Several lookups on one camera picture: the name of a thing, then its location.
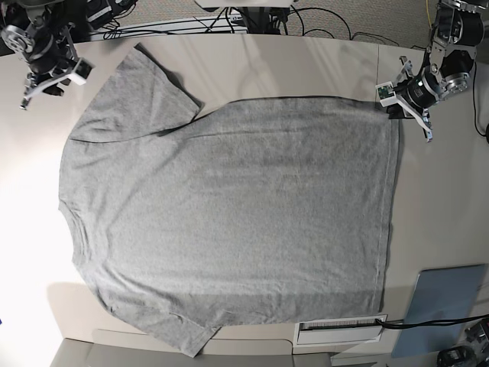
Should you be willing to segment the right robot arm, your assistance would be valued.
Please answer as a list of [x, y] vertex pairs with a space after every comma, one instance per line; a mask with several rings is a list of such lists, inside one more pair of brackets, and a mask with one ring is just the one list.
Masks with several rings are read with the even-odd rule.
[[67, 20], [67, 1], [2, 1], [1, 39], [29, 68], [20, 108], [41, 93], [62, 96], [79, 57]]

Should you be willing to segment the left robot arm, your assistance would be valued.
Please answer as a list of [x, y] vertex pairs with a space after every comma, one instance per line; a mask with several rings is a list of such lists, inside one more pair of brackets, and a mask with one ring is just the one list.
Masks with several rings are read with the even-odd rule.
[[432, 140], [429, 108], [463, 93], [473, 84], [476, 48], [487, 29], [481, 17], [487, 1], [439, 1], [419, 71], [400, 57], [393, 81], [376, 85], [380, 104], [391, 119], [414, 119], [425, 139]]

